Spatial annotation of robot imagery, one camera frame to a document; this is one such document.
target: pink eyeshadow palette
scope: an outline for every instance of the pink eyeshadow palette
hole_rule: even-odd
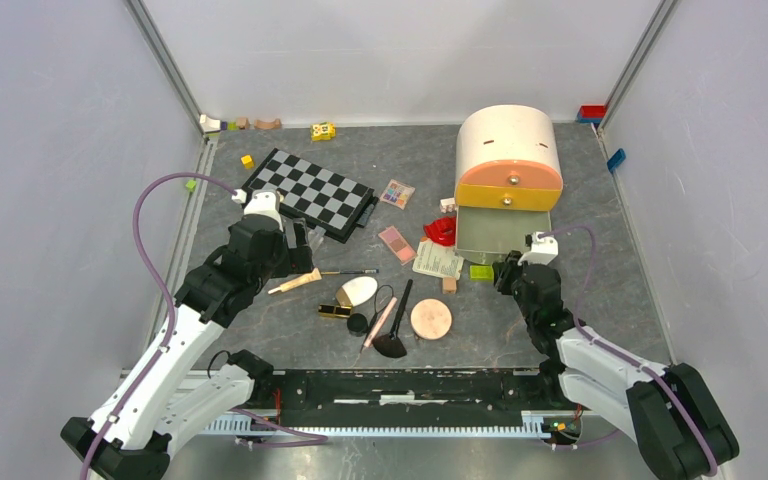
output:
[[[384,229],[383,232],[379,233],[378,236],[381,240],[384,240],[384,243],[387,244],[387,248],[393,252],[393,255],[399,258],[402,265],[410,262],[416,257],[416,251],[408,245],[405,237],[396,230],[396,227],[389,226]]]

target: blue object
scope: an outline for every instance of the blue object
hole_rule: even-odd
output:
[[[614,173],[614,170],[616,170],[624,160],[625,150],[621,148],[617,150],[617,153],[611,155],[611,158],[608,159],[608,171]]]
[[[576,123],[601,123],[602,117],[582,117],[581,113],[575,116]]]

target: paper card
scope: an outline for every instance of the paper card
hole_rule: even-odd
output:
[[[455,247],[444,247],[425,239],[419,242],[419,248],[416,250],[416,259],[413,261],[414,272],[438,278],[461,278],[463,257],[455,253]]]

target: green toy block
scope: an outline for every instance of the green toy block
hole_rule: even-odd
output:
[[[493,267],[490,265],[470,265],[469,279],[473,282],[492,282]]]

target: red toy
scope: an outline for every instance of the red toy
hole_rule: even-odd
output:
[[[422,229],[434,243],[451,247],[455,244],[455,227],[454,217],[443,217],[434,220],[430,225],[423,226]]]
[[[578,123],[601,123],[602,119],[605,118],[605,112],[604,105],[582,105],[578,109],[575,121]]]

